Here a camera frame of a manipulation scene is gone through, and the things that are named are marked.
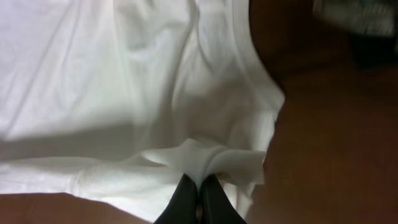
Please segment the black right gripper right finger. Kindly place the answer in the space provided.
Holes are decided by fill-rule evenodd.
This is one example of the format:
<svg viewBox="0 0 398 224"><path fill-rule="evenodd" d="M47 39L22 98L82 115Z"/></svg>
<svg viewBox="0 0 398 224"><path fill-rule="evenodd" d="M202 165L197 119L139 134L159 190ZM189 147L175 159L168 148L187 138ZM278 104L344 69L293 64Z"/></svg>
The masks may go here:
<svg viewBox="0 0 398 224"><path fill-rule="evenodd" d="M200 188L202 224L246 224L230 203L216 175L209 175Z"/></svg>

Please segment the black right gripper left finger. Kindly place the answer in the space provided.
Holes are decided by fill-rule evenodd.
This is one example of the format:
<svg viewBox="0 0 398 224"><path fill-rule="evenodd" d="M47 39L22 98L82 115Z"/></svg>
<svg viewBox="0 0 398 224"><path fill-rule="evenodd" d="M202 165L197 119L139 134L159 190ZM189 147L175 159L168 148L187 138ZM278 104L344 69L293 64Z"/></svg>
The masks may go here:
<svg viewBox="0 0 398 224"><path fill-rule="evenodd" d="M182 175L169 204L154 224L196 224L197 186Z"/></svg>

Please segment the white t-shirt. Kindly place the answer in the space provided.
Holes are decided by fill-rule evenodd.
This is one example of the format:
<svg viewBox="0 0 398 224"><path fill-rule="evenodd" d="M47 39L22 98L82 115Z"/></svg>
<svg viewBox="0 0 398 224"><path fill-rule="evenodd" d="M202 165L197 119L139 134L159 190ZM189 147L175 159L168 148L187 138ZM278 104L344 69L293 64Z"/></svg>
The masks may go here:
<svg viewBox="0 0 398 224"><path fill-rule="evenodd" d="M182 175L246 215L284 94L249 2L1 2L1 193L68 193L153 222Z"/></svg>

